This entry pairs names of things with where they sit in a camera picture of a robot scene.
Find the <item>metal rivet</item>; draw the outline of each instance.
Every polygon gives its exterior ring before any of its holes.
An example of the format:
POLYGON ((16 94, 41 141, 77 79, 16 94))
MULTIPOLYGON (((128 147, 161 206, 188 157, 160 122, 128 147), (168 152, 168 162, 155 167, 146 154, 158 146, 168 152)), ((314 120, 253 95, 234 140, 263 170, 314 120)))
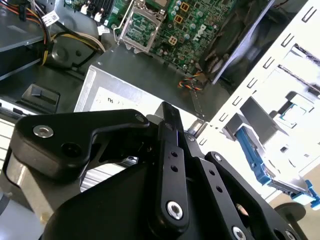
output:
POLYGON ((245 233, 237 226, 234 226, 232 228, 232 232, 237 240, 246 240, 247 239, 245 233))
POLYGON ((195 138, 194 138, 193 136, 191 136, 191 135, 187 135, 186 137, 187 137, 188 140, 191 141, 191 142, 194 142, 194 141, 195 141, 195 138))
POLYGON ((44 213, 42 213, 41 216, 40 216, 40 222, 41 222, 42 224, 46 224, 46 223, 49 221, 49 218, 50 218, 49 213, 48 213, 48 212, 44 212, 44 213))
POLYGON ((173 217, 175 220, 182 219, 182 216, 183 216, 182 208, 175 201, 169 201, 166 204, 166 210, 168 211, 169 215, 173 217))
POLYGON ((165 126, 166 126, 167 129, 170 129, 171 131, 174 130, 174 128, 171 126, 170 123, 166 123, 165 126))
POLYGON ((138 121, 140 121, 140 122, 144 122, 144 118, 139 114, 136 114, 135 118, 138 119, 138 121))
POLYGON ((290 238, 290 240, 296 240, 295 236, 293 236, 293 234, 291 232, 289 232, 288 230, 286 230, 285 233, 290 238))
POLYGON ((222 161, 221 157, 218 154, 214 154, 213 155, 215 157, 215 159, 217 159, 219 162, 222 161))
POLYGON ((54 131, 51 127, 46 125, 38 125, 33 128, 34 135, 38 136, 39 138, 47 139, 54 135, 54 131))

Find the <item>blue plastic clip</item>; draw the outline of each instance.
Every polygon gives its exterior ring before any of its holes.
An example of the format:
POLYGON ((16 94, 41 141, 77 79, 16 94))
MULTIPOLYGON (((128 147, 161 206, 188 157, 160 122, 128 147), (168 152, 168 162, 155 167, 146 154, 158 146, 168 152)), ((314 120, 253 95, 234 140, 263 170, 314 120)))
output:
POLYGON ((313 210, 319 210, 320 209, 320 197, 316 193, 316 191, 314 190, 314 186, 312 185, 312 183, 309 180, 305 180, 305 182, 309 188, 310 193, 315 198, 315 200, 311 202, 311 208, 313 210))
POLYGON ((249 162, 251 170, 254 172, 256 179, 262 184, 266 185, 271 182, 271 178, 267 175, 264 169, 264 161, 261 159, 257 151, 251 146, 249 137, 244 127, 240 128, 235 137, 239 141, 241 148, 249 162))

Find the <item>blue drive rail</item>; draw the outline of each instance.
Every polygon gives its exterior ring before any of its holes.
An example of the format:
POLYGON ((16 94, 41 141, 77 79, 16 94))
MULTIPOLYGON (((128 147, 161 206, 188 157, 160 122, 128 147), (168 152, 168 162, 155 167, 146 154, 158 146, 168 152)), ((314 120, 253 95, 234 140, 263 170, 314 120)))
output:
POLYGON ((242 126, 235 137, 241 145, 245 157, 254 172, 256 179, 262 185, 274 187, 291 197, 292 200, 302 205, 311 204, 313 210, 320 209, 320 197, 313 189, 309 180, 303 180, 300 176, 294 177, 294 181, 283 180, 281 176, 275 175, 268 168, 268 163, 254 135, 250 134, 251 129, 242 126))

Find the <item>white metal frame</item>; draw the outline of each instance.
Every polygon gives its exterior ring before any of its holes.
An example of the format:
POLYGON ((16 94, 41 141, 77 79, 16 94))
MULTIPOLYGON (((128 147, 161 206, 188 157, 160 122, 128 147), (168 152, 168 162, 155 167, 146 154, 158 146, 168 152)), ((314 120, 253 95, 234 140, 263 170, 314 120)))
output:
POLYGON ((311 26, 316 26, 319 19, 320 1, 309 0, 210 121, 208 127, 198 138, 201 145, 206 143, 212 131, 220 132, 226 126, 245 101, 259 89, 261 83, 267 80, 271 72, 277 68, 295 44, 303 47, 304 42, 309 38, 320 40, 320 35, 317 36, 316 33, 317 28, 310 31, 311 26))

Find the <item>black mechanical arm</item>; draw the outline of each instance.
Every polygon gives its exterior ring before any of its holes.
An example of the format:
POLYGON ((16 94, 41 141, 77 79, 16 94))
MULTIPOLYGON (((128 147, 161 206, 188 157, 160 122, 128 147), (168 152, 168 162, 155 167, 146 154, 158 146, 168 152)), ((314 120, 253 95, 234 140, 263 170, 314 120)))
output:
POLYGON ((43 240, 300 239, 219 153, 202 154, 176 108, 164 102, 156 116, 158 124, 135 110, 18 121, 3 174, 46 224, 43 240), (132 157, 80 192, 86 171, 132 157))

